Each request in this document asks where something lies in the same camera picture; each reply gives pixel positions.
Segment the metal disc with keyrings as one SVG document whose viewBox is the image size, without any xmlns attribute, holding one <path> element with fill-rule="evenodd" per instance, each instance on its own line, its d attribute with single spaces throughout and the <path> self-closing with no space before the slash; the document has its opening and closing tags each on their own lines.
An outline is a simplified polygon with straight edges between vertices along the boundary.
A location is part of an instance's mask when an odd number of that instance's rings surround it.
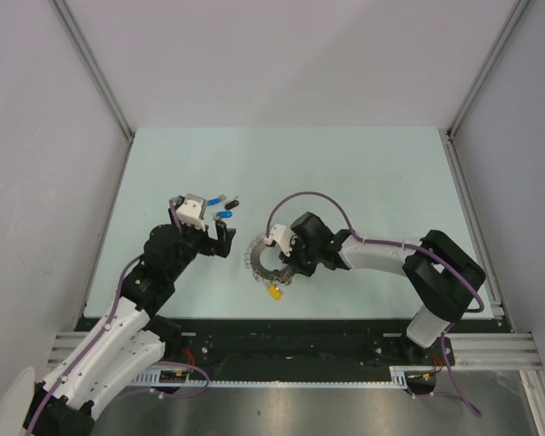
<svg viewBox="0 0 545 436">
<path fill-rule="evenodd" d="M 281 261 L 281 254 L 277 245 L 264 243 L 264 235 L 261 233 L 250 242 L 244 255 L 244 264 L 257 282 L 289 285 L 293 272 Z"/>
</svg>

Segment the yellow tag key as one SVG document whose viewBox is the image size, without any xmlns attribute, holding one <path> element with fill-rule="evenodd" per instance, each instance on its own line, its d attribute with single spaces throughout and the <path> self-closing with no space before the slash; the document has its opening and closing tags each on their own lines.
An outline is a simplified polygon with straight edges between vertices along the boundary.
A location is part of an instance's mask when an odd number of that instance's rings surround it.
<svg viewBox="0 0 545 436">
<path fill-rule="evenodd" d="M 282 289 L 276 282 L 269 282 L 266 286 L 266 290 L 275 301 L 280 301 L 284 296 Z"/>
</svg>

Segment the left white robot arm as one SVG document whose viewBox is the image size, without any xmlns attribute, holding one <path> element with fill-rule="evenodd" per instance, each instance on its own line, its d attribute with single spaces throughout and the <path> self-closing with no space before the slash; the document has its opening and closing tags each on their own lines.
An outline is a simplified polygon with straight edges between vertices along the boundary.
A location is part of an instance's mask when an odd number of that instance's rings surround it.
<svg viewBox="0 0 545 436">
<path fill-rule="evenodd" d="M 211 237 L 203 211 L 171 205 L 141 254 L 122 270 L 114 299 L 74 350 L 35 385 L 23 427 L 28 435 L 88 435 L 106 407 L 149 366 L 176 361 L 180 329 L 159 315 L 175 282 L 199 255 L 225 258 L 235 229 L 218 221 Z"/>
</svg>

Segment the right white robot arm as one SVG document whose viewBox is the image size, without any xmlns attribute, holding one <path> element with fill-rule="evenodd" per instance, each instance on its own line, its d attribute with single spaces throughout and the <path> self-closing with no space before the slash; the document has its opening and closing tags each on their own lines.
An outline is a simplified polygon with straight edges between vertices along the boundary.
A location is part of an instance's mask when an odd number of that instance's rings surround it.
<svg viewBox="0 0 545 436">
<path fill-rule="evenodd" d="M 270 226 L 266 243 L 279 246 L 282 263 L 294 274 L 310 277 L 321 264 L 407 278 L 421 300 L 401 341 L 401 355 L 411 364 L 430 358 L 433 344 L 466 313 L 485 309 L 479 289 L 486 273 L 442 231 L 419 240 L 363 238 L 351 227 L 334 233 L 319 216 L 305 213 L 289 226 Z"/>
</svg>

